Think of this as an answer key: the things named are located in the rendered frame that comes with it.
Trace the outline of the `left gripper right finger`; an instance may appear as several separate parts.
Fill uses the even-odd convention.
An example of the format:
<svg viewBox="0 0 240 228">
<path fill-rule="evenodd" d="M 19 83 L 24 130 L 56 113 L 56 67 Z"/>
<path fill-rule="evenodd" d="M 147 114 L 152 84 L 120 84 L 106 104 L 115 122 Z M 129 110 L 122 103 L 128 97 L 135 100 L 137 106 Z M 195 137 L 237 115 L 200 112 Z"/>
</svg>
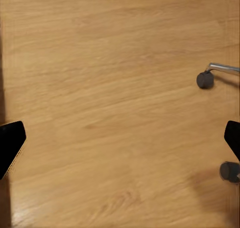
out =
<svg viewBox="0 0 240 228">
<path fill-rule="evenodd" d="M 240 123 L 228 121 L 224 139 L 240 161 Z"/>
</svg>

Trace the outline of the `swivel chair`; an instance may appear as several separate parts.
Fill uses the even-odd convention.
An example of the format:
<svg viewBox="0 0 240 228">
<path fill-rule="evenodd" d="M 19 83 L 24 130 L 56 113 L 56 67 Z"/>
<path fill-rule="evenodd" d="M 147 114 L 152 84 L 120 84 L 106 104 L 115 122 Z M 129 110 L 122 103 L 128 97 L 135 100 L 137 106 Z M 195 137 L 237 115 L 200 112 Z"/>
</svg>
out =
<svg viewBox="0 0 240 228">
<path fill-rule="evenodd" d="M 240 77 L 240 68 L 228 65 L 221 65 L 216 63 L 210 63 L 206 70 L 196 77 L 197 85 L 199 87 L 211 86 L 214 83 L 214 76 L 210 71 L 216 70 L 229 75 L 235 75 Z M 230 182 L 240 182 L 240 164 L 230 162 L 222 163 L 219 170 L 220 176 L 223 180 Z"/>
</svg>

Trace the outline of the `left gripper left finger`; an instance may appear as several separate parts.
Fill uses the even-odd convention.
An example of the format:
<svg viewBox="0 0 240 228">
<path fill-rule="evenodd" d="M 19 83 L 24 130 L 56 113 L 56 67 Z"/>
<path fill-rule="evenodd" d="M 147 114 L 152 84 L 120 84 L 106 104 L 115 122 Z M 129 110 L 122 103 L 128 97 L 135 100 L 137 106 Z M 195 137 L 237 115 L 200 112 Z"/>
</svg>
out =
<svg viewBox="0 0 240 228">
<path fill-rule="evenodd" d="M 0 181 L 26 140 L 21 121 L 0 126 Z"/>
</svg>

